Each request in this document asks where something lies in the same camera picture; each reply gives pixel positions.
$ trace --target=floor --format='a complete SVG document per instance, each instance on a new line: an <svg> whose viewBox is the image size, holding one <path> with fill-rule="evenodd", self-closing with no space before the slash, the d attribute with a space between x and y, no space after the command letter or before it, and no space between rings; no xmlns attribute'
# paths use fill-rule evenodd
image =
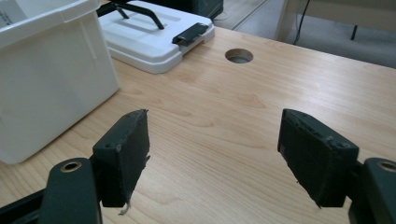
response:
<svg viewBox="0 0 396 224"><path fill-rule="evenodd" d="M283 0L266 0L234 29L238 32L274 39L282 4ZM350 40L353 27L353 24L305 17L297 45L396 68L396 34L359 27L355 40ZM294 30L285 42L291 44L295 34Z"/></svg>

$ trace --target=chair leg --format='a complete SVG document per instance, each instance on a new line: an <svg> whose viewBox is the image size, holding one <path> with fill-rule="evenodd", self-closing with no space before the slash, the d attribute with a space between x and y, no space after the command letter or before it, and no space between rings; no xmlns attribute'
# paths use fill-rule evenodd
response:
<svg viewBox="0 0 396 224"><path fill-rule="evenodd" d="M354 40L355 39L356 30L358 30L358 26L357 25L355 25L355 27L353 28L353 33L352 33L352 37L350 37L350 40Z"/></svg>

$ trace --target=wood grain surface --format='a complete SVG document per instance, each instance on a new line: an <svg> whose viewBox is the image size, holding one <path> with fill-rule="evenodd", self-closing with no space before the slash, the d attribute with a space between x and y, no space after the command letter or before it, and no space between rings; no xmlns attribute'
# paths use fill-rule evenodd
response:
<svg viewBox="0 0 396 224"><path fill-rule="evenodd" d="M229 49L247 49L253 61L231 63ZM90 157L139 108L148 109L151 159L133 208L103 208L105 223L348 223L350 201L316 207L276 151L285 107L360 146L360 161L396 161L395 69L221 28L166 74L113 62L115 95L27 161L0 163L0 206L46 187L58 162Z"/></svg>

